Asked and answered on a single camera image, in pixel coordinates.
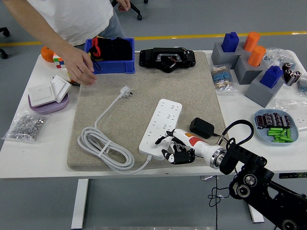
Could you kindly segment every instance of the orange cylinder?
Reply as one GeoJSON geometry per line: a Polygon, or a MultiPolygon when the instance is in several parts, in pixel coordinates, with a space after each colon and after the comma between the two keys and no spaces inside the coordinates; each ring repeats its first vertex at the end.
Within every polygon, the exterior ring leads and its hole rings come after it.
{"type": "Polygon", "coordinates": [[[263,46],[255,46],[248,59],[249,65],[254,67],[259,66],[266,51],[266,48],[263,46]]]}
{"type": "Polygon", "coordinates": [[[243,45],[243,49],[252,52],[255,46],[257,45],[260,38],[260,34],[257,32],[249,32],[248,37],[243,45]]]}

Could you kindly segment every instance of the office chair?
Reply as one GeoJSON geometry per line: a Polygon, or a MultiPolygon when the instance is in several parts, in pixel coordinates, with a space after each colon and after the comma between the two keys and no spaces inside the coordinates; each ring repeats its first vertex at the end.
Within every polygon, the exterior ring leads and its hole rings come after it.
{"type": "MultiPolygon", "coordinates": [[[[113,1],[111,2],[111,4],[112,4],[113,7],[115,7],[117,3],[118,3],[118,2],[117,2],[116,0],[113,0],[113,1]]],[[[131,9],[133,9],[135,12],[137,12],[137,14],[138,14],[138,20],[142,20],[142,15],[141,15],[140,10],[139,10],[138,8],[136,8],[135,5],[133,5],[132,2],[130,2],[130,5],[131,5],[131,9]]]]}
{"type": "MultiPolygon", "coordinates": [[[[3,35],[6,37],[10,35],[10,31],[6,27],[0,28],[0,32],[3,32],[3,35]]],[[[0,58],[2,59],[8,58],[8,55],[4,52],[3,49],[0,49],[0,58]]]]}

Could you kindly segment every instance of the red strap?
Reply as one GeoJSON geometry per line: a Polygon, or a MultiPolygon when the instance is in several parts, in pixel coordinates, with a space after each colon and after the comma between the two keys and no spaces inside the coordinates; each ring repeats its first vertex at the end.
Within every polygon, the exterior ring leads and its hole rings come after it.
{"type": "Polygon", "coordinates": [[[97,52],[93,52],[93,54],[96,56],[96,57],[100,57],[101,55],[101,52],[100,52],[100,48],[98,46],[98,37],[95,37],[92,39],[92,47],[95,47],[97,52]]]}

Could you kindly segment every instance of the plastic bag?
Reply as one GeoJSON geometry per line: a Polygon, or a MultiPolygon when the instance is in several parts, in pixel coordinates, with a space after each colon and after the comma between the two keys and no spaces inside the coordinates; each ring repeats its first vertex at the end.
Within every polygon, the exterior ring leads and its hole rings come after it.
{"type": "Polygon", "coordinates": [[[230,73],[231,64],[213,66],[211,76],[215,90],[218,92],[235,92],[234,82],[230,73]]]}
{"type": "Polygon", "coordinates": [[[307,108],[307,102],[303,100],[276,100],[275,109],[282,111],[307,108]]]}
{"type": "Polygon", "coordinates": [[[20,112],[2,139],[35,143],[48,117],[34,112],[20,112]]]}
{"type": "Polygon", "coordinates": [[[297,93],[300,96],[307,97],[307,74],[302,74],[297,82],[297,93]]]}
{"type": "Polygon", "coordinates": [[[287,62],[291,64],[291,69],[302,72],[302,69],[296,63],[292,54],[285,49],[279,49],[276,47],[267,48],[263,61],[268,68],[270,66],[279,66],[280,69],[282,69],[283,64],[287,62]]]}

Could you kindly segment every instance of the white power cord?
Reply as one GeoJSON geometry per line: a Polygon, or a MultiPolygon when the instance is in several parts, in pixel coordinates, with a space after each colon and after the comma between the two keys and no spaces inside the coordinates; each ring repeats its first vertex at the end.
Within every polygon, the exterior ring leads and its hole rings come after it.
{"type": "Polygon", "coordinates": [[[98,128],[97,123],[99,120],[109,111],[109,109],[116,103],[116,101],[122,97],[128,97],[131,93],[131,89],[128,86],[123,87],[120,90],[120,95],[111,103],[111,105],[97,118],[95,121],[94,127],[86,127],[82,130],[81,135],[78,136],[78,144],[85,151],[94,154],[95,156],[102,159],[110,169],[124,175],[131,175],[142,170],[148,162],[151,160],[152,156],[148,155],[146,162],[139,169],[135,171],[124,172],[125,170],[131,169],[134,165],[133,155],[124,147],[114,143],[109,138],[107,138],[98,128]],[[108,156],[110,150],[115,150],[120,152],[125,158],[125,163],[120,163],[113,160],[108,156]]]}

